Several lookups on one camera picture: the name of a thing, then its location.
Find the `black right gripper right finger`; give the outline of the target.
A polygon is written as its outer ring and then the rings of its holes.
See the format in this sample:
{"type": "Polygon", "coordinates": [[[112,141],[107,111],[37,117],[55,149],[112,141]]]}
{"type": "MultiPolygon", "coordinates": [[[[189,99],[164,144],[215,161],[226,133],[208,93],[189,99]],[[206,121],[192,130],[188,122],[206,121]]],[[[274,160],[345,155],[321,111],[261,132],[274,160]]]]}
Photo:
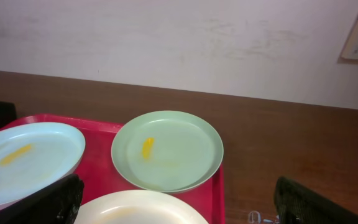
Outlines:
{"type": "Polygon", "coordinates": [[[282,224],[358,224],[358,215],[286,177],[273,196],[282,224]]]}

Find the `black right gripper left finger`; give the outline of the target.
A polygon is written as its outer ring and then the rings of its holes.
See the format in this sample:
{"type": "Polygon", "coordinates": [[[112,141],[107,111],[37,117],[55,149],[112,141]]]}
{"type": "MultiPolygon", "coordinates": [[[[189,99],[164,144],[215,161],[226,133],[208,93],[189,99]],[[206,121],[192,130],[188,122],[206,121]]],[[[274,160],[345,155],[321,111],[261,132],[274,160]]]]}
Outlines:
{"type": "Polygon", "coordinates": [[[84,187],[78,175],[70,174],[0,210],[0,224],[72,224],[81,205],[84,187]]]}

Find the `light blue plate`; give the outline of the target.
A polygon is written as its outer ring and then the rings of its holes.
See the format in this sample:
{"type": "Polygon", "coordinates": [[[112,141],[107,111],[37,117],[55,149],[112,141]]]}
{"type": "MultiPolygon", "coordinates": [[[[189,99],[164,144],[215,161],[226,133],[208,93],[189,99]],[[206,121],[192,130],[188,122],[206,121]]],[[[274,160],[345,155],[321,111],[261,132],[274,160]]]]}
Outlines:
{"type": "Polygon", "coordinates": [[[63,123],[0,131],[0,210],[73,173],[85,145],[82,132],[63,123]]]}

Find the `cream white plate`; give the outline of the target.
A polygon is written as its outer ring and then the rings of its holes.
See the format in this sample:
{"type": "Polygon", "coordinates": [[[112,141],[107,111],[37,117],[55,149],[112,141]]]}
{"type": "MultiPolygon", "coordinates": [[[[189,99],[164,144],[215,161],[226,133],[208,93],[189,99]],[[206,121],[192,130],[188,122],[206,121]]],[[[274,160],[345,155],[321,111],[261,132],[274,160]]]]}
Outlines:
{"type": "Polygon", "coordinates": [[[184,201],[150,190],[125,190],[104,195],[78,211],[75,224],[208,224],[184,201]]]}

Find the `light green plate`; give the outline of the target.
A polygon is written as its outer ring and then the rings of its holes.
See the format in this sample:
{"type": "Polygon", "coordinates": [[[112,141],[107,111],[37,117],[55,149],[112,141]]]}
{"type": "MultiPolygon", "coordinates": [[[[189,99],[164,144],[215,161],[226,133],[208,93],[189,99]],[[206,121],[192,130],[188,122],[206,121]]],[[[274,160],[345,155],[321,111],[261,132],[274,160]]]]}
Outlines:
{"type": "Polygon", "coordinates": [[[169,194],[197,188],[219,169],[223,141],[205,120],[154,111],[126,123],[111,145],[118,173],[132,185],[169,194]]]}

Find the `red plastic tray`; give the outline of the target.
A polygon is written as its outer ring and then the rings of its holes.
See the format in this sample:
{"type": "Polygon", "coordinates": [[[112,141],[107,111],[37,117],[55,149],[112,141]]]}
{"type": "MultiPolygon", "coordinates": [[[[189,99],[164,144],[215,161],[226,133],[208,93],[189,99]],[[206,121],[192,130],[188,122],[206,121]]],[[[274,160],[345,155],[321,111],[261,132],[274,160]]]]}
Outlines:
{"type": "MultiPolygon", "coordinates": [[[[85,183],[82,204],[106,194],[136,188],[121,177],[112,163],[112,141],[122,128],[122,124],[54,114],[37,114],[14,120],[1,129],[40,122],[69,124],[83,133],[86,142],[85,152],[75,170],[75,174],[79,175],[85,183]]],[[[202,185],[174,196],[191,205],[208,223],[225,224],[223,166],[202,185]]]]}

